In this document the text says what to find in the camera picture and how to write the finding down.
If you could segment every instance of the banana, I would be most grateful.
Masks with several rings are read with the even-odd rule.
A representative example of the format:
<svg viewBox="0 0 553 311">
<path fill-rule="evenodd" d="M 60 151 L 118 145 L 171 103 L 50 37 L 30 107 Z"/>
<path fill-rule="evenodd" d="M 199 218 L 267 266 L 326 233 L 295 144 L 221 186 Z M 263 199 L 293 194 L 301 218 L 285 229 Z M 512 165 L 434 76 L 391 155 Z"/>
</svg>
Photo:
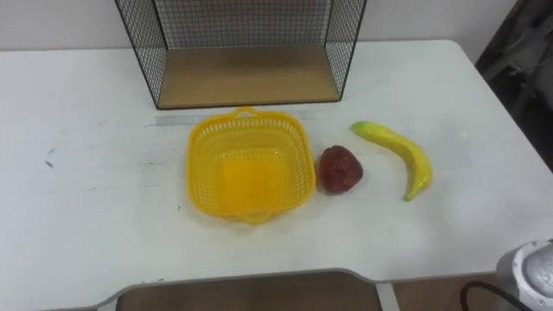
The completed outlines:
<svg viewBox="0 0 553 311">
<path fill-rule="evenodd" d="M 390 149 L 401 156 L 410 173 L 407 194 L 404 200 L 412 200 L 432 182 L 432 167 L 423 148 L 404 136 L 399 135 L 383 125 L 369 121 L 359 121 L 352 125 L 355 134 L 364 139 Z"/>
</svg>

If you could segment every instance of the wire mesh shelf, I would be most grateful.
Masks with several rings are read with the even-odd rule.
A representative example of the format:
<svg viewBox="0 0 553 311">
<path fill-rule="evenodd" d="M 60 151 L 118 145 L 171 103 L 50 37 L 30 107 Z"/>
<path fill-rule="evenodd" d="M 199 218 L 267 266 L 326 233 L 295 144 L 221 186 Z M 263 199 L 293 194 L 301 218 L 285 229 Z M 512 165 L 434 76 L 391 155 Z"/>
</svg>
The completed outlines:
<svg viewBox="0 0 553 311">
<path fill-rule="evenodd" d="M 366 0 L 115 0 L 159 109 L 339 101 Z"/>
</svg>

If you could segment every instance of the black cable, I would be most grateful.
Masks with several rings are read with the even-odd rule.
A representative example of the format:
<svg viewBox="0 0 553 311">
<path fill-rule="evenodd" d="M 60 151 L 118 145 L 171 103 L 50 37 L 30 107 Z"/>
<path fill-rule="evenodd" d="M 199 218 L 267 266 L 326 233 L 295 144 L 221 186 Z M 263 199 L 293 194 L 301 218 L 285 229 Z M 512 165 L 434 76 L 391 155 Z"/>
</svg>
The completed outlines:
<svg viewBox="0 0 553 311">
<path fill-rule="evenodd" d="M 459 299 L 460 299 L 462 311 L 469 311 L 467 296 L 468 296 L 468 291 L 472 288 L 481 288 L 481 289 L 486 289 L 488 291 L 491 291 L 495 295 L 498 295 L 499 297 L 503 298 L 505 301 L 509 302 L 513 307 L 517 308 L 520 311 L 532 311 L 532 309 L 528 308 L 528 306 L 523 304 L 515 296 L 505 292 L 503 289 L 500 289 L 497 286 L 494 286 L 490 283 L 481 282 L 481 281 L 469 281 L 461 288 L 461 292 L 459 293 Z"/>
</svg>

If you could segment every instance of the wooden shelf board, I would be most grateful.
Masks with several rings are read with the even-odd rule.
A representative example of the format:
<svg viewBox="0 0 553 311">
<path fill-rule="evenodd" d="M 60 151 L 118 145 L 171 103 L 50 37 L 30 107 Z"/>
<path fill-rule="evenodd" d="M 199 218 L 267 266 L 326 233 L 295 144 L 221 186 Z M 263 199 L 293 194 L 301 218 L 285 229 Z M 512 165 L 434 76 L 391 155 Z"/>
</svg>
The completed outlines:
<svg viewBox="0 0 553 311">
<path fill-rule="evenodd" d="M 322 45 L 168 51 L 159 108 L 339 100 Z"/>
</svg>

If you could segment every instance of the basket bottom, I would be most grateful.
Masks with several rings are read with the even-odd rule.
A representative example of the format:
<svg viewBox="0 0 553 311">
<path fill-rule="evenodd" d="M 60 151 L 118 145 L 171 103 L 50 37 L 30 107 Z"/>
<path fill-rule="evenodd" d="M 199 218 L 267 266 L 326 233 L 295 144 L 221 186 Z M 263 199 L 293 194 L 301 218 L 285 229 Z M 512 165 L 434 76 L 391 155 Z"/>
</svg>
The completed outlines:
<svg viewBox="0 0 553 311">
<path fill-rule="evenodd" d="M 252 214 L 283 206 L 288 174 L 277 153 L 223 159 L 218 165 L 221 212 Z"/>
<path fill-rule="evenodd" d="M 339 99 L 323 45 L 171 49 L 158 108 Z"/>
</svg>

